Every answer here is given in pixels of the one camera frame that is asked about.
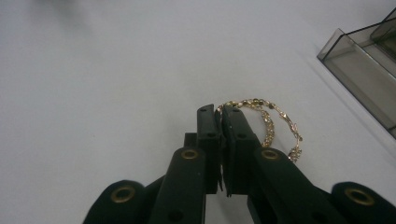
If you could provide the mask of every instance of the black plastic part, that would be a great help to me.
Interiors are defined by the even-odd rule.
[[[213,105],[197,110],[197,146],[206,154],[206,193],[216,194],[221,181],[219,130]]]
[[[130,194],[126,202],[114,202],[113,198],[124,198]],[[143,223],[140,208],[144,201],[144,188],[141,184],[122,180],[107,187],[91,207],[84,224],[130,224]]]
[[[247,196],[247,208],[255,224],[277,223],[276,214],[257,181],[251,184],[250,193]]]
[[[253,152],[261,144],[238,108],[227,105],[223,107],[221,126],[226,138],[222,156],[227,196],[248,194]]]
[[[196,147],[197,146],[197,133],[185,133],[183,146],[184,147]]]
[[[278,223],[347,223],[281,151],[257,148],[252,168]]]
[[[317,190],[326,198],[327,201],[330,202],[332,200],[332,195],[329,192],[324,191],[323,189],[320,189],[318,187]]]
[[[396,223],[396,208],[373,190],[357,183],[339,183],[332,187],[332,202],[350,223]]]
[[[149,224],[201,224],[205,221],[205,153],[177,150],[152,209]]]
[[[152,182],[151,184],[145,187],[145,199],[142,202],[142,207],[140,209],[140,222],[136,222],[136,224],[143,224],[149,221],[149,217],[151,215],[151,210],[154,207],[154,204],[157,200],[158,192],[160,191],[161,185],[163,184],[164,176]]]

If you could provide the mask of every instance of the white table surface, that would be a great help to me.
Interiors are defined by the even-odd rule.
[[[81,223],[108,185],[164,175],[196,131],[197,108],[255,97],[298,124],[297,166],[314,185],[354,181],[396,204],[395,139],[316,58],[336,28],[380,22],[395,7],[1,1],[0,223]],[[273,147],[288,152],[293,137],[275,123]],[[206,223],[252,223],[246,197],[208,196]]]

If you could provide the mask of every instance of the gold bracelet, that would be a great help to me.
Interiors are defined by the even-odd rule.
[[[262,107],[267,106],[270,109],[276,110],[276,112],[279,114],[279,117],[288,123],[291,132],[297,140],[295,147],[293,147],[289,152],[289,160],[297,162],[297,160],[300,158],[302,154],[302,151],[300,150],[300,142],[303,141],[303,138],[298,133],[297,124],[293,123],[289,116],[285,112],[281,111],[274,103],[263,99],[249,99],[243,100],[241,102],[230,101],[223,105],[219,105],[217,110],[221,113],[222,108],[225,105],[230,105],[236,108],[247,107],[259,111],[262,114],[262,120],[264,121],[267,131],[264,141],[262,142],[262,147],[270,147],[275,137],[274,122],[271,120],[270,114]]]

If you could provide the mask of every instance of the jewelry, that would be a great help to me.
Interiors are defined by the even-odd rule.
[[[262,107],[266,106],[270,109],[274,109],[279,114],[279,117],[288,123],[291,132],[296,138],[296,145],[291,149],[288,155],[289,160],[293,162],[297,162],[297,160],[300,158],[302,154],[302,151],[300,150],[300,142],[303,141],[303,138],[298,133],[297,124],[293,123],[289,118],[289,116],[285,112],[281,111],[279,107],[277,107],[277,105],[263,99],[248,99],[248,100],[243,100],[241,102],[236,102],[236,101],[227,102],[223,105],[219,105],[217,110],[221,113],[222,108],[225,105],[230,105],[236,108],[247,107],[259,111],[262,114],[262,120],[264,121],[267,131],[265,134],[264,141],[262,142],[262,147],[271,146],[275,137],[274,122],[271,120],[270,114]]]

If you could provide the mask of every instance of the metal rivet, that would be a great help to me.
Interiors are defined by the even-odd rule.
[[[349,189],[345,190],[345,194],[354,203],[358,203],[358,204],[366,205],[366,206],[371,206],[371,205],[375,204],[374,198],[370,194],[364,192],[361,189],[349,188]]]
[[[193,160],[198,157],[198,152],[195,149],[187,149],[181,153],[181,157],[186,160]]]
[[[135,193],[134,187],[124,185],[111,193],[111,201],[113,201],[113,203],[126,203],[134,197]]]
[[[262,151],[262,156],[267,159],[267,160],[271,160],[271,161],[276,161],[279,160],[280,157],[277,154],[277,152],[270,150],[270,149],[265,149]]]

